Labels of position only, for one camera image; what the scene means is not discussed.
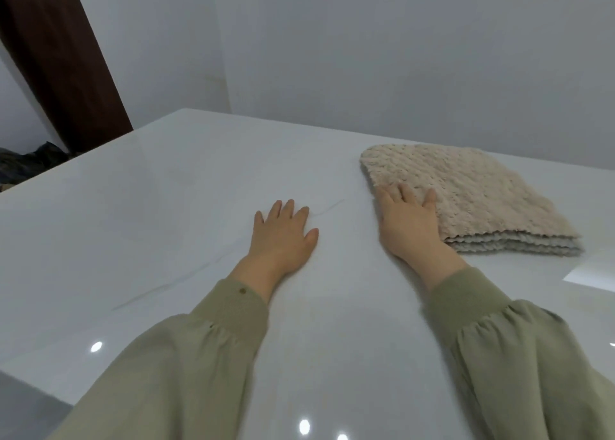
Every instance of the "beige towel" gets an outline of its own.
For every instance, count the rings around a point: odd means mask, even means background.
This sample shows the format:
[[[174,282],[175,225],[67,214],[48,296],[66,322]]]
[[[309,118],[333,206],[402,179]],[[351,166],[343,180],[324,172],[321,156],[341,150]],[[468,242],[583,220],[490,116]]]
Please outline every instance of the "beige towel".
[[[475,148],[376,145],[361,155],[375,185],[405,182],[438,194],[440,237],[460,252],[519,250],[580,255],[580,235],[553,203]]]

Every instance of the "hand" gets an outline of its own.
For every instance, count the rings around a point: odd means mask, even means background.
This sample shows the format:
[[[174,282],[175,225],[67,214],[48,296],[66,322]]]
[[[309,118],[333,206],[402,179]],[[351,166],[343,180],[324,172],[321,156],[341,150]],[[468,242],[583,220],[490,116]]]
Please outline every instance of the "hand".
[[[303,235],[309,208],[293,215],[294,211],[295,201],[289,200],[283,208],[281,201],[274,203],[267,220],[257,212],[250,251],[229,275],[254,289],[266,303],[286,274],[306,264],[318,242],[317,228]]]
[[[429,189],[422,205],[406,184],[378,186],[376,198],[382,211],[380,241],[390,253],[419,273],[427,289],[467,267],[465,261],[440,240],[435,190]]]

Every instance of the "white wall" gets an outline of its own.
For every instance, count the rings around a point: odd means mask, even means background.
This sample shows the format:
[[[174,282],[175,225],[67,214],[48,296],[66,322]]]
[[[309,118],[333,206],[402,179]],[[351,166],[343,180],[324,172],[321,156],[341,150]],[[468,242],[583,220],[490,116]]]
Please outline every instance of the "white wall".
[[[215,0],[234,113],[615,168],[612,0]]]
[[[27,153],[47,141],[66,150],[0,42],[0,147]]]
[[[135,128],[181,108],[229,111],[212,0],[81,0]]]

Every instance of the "sage green shirt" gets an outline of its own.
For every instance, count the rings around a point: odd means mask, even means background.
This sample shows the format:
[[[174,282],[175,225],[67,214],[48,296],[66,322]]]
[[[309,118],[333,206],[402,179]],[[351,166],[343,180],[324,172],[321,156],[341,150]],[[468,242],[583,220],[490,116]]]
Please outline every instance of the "sage green shirt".
[[[427,310],[489,437],[615,439],[615,387],[557,315],[511,301],[475,268],[441,283]],[[50,439],[234,439],[266,329],[262,299],[219,281],[123,350]]]

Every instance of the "stack of cloths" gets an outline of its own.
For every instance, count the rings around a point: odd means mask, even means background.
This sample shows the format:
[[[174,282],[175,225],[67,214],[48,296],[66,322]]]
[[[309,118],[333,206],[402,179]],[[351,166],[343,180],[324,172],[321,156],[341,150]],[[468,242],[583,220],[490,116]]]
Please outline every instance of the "stack of cloths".
[[[419,199],[433,187],[440,238],[459,252],[583,252],[579,233],[553,203],[481,150],[376,145],[362,153],[361,163],[374,185],[404,182]]]

